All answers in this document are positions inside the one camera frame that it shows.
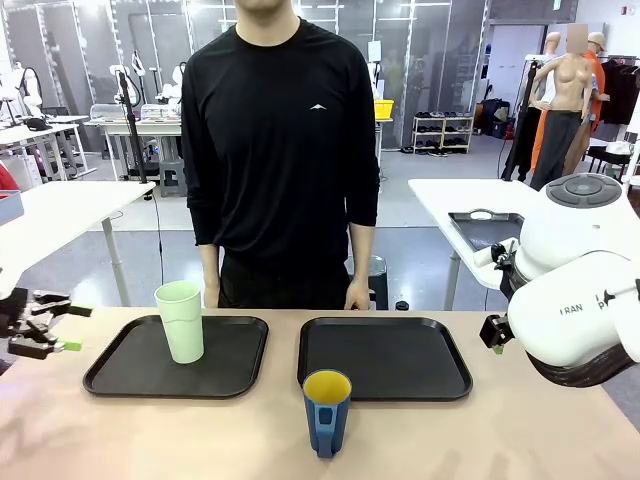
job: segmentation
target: black pants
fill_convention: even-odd
[[[578,112],[550,111],[544,126],[544,140],[531,188],[542,190],[547,183],[562,177],[564,161],[569,147],[580,128]]]
[[[513,146],[509,152],[507,164],[502,172],[504,180],[511,180],[511,174],[518,167],[518,180],[524,182],[527,173],[531,170],[531,154],[533,144],[536,141],[538,123],[540,123],[541,111],[535,107],[529,107],[520,119],[518,125],[518,136],[513,141]]]
[[[225,255],[218,307],[342,310],[348,287],[349,275],[343,263],[280,275],[251,268]]]

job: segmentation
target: yellow bin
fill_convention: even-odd
[[[387,120],[391,118],[393,100],[375,100],[376,120]]]

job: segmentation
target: mug handle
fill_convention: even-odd
[[[315,409],[316,435],[318,436],[318,456],[321,458],[333,457],[333,434],[336,431],[336,416],[338,407],[318,407]],[[320,411],[331,410],[331,422],[329,424],[320,423]]]

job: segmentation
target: shoe rack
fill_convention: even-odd
[[[418,128],[431,127],[433,131],[419,132]],[[453,127],[455,131],[447,131],[447,127]],[[411,146],[413,151],[435,150],[435,149],[459,149],[469,152],[471,146],[471,135],[473,133],[473,117],[413,117],[413,127],[411,129]],[[448,138],[454,136],[464,136],[466,143],[458,145],[445,145]],[[431,141],[437,145],[424,146],[424,143]]]

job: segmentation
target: cup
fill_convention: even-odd
[[[153,295],[171,358],[176,363],[195,362],[204,354],[200,287],[180,280],[161,286]]]
[[[351,401],[351,381],[336,370],[318,370],[302,384],[311,448],[333,458],[342,448]]]

